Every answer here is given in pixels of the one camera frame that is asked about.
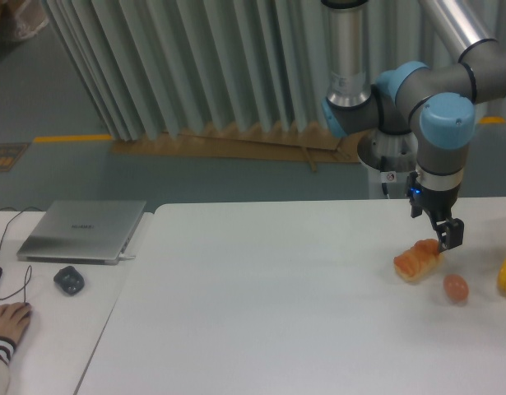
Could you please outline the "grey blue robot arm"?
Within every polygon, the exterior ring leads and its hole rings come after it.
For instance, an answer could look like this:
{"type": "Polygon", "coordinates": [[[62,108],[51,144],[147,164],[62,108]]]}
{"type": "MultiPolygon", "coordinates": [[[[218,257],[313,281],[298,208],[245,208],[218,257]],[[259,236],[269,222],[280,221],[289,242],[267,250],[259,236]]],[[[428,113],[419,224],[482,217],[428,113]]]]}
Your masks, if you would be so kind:
{"type": "Polygon", "coordinates": [[[369,4],[325,1],[330,83],[322,108],[335,137],[378,129],[414,135],[416,164],[406,178],[411,216],[427,215],[441,250],[463,241],[453,217],[476,106],[506,97],[506,48],[466,1],[423,1],[421,8],[454,58],[432,69],[410,61],[370,81],[369,4]]]}

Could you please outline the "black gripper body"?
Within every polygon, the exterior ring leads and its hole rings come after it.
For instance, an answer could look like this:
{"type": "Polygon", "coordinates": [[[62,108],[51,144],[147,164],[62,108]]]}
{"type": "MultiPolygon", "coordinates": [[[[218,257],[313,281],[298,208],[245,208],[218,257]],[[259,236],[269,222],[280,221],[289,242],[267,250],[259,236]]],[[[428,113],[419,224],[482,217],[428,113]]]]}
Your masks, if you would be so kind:
{"type": "Polygon", "coordinates": [[[435,229],[437,224],[452,219],[452,207],[457,201],[459,186],[445,190],[435,190],[420,182],[420,174],[412,171],[406,178],[406,196],[418,202],[435,229]]]}

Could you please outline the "striped sleeve forearm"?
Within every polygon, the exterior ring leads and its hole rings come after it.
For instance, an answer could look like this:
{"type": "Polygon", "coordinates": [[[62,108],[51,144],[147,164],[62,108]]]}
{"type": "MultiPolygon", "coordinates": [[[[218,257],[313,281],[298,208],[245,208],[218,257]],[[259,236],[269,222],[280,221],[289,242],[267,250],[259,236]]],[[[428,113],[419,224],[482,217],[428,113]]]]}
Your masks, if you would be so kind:
{"type": "Polygon", "coordinates": [[[15,353],[16,343],[7,338],[0,337],[0,395],[6,394],[10,383],[9,364],[15,353]]]}

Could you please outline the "person's hand on mouse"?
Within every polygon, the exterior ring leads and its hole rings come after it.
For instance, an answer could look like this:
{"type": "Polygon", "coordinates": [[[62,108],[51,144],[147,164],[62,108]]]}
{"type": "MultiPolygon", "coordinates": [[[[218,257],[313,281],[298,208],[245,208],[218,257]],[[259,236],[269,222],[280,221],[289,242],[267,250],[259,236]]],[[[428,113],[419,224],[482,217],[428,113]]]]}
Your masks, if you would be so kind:
{"type": "Polygon", "coordinates": [[[30,325],[32,306],[27,302],[0,305],[0,338],[14,346],[21,342],[30,325]]]}

